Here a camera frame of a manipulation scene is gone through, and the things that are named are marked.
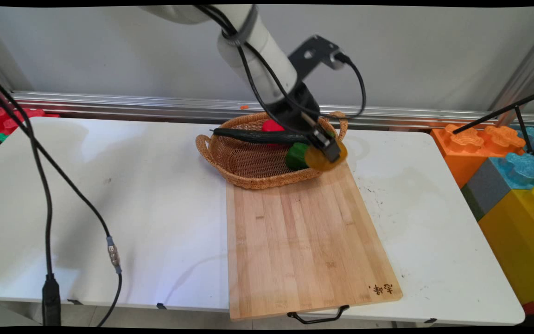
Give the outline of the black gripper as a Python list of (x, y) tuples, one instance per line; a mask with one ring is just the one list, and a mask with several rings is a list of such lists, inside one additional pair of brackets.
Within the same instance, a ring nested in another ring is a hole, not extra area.
[(341, 158), (341, 148), (336, 141), (334, 131), (323, 130), (318, 124), (320, 106), (314, 99), (306, 84), (299, 82), (285, 97), (278, 102), (266, 104), (266, 112), (285, 130), (305, 135), (324, 156), (325, 161), (334, 163)]

